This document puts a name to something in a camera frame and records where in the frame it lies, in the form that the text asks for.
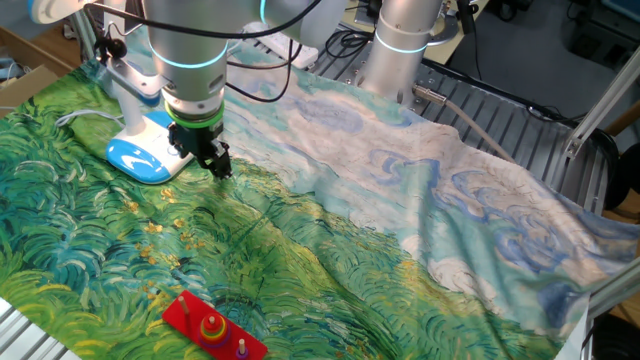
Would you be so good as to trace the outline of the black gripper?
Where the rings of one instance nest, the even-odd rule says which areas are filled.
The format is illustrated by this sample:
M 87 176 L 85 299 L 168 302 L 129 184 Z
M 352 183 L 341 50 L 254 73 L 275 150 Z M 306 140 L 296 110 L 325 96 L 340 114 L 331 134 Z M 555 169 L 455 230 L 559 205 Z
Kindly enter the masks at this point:
M 168 130 L 169 143 L 181 158 L 191 154 L 200 166 L 220 179 L 233 175 L 229 146 L 218 139 L 224 130 L 223 125 L 189 128 L 173 122 Z

